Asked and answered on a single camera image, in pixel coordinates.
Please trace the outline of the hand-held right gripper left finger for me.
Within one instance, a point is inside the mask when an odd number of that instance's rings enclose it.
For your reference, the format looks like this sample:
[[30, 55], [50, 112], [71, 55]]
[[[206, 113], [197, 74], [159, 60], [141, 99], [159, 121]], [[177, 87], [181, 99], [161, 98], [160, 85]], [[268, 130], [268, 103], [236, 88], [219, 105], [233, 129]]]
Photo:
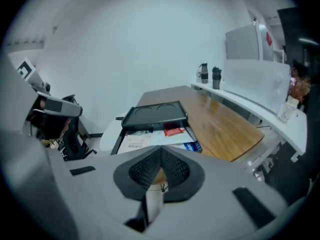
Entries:
[[153, 150], [66, 162], [47, 149], [46, 231], [60, 240], [161, 240], [162, 218], [145, 226], [143, 203], [126, 198], [114, 181], [119, 165]]

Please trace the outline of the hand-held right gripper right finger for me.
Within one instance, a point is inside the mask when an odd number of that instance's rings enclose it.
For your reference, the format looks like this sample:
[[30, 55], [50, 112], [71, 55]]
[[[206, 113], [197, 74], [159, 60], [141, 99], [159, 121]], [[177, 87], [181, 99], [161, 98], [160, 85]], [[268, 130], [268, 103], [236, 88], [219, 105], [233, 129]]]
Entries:
[[233, 240], [255, 232], [258, 228], [233, 194], [240, 187], [248, 188], [275, 217], [288, 208], [276, 190], [236, 163], [175, 147], [169, 150], [197, 162], [204, 182], [189, 200], [163, 205], [144, 231], [148, 240]]

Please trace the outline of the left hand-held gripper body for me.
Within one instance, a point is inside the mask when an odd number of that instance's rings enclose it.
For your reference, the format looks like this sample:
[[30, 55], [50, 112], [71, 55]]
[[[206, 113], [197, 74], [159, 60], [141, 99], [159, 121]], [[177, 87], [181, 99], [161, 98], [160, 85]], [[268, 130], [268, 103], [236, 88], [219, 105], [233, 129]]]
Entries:
[[6, 239], [73, 240], [76, 225], [57, 187], [46, 149], [22, 133], [37, 99], [0, 56], [0, 216]]

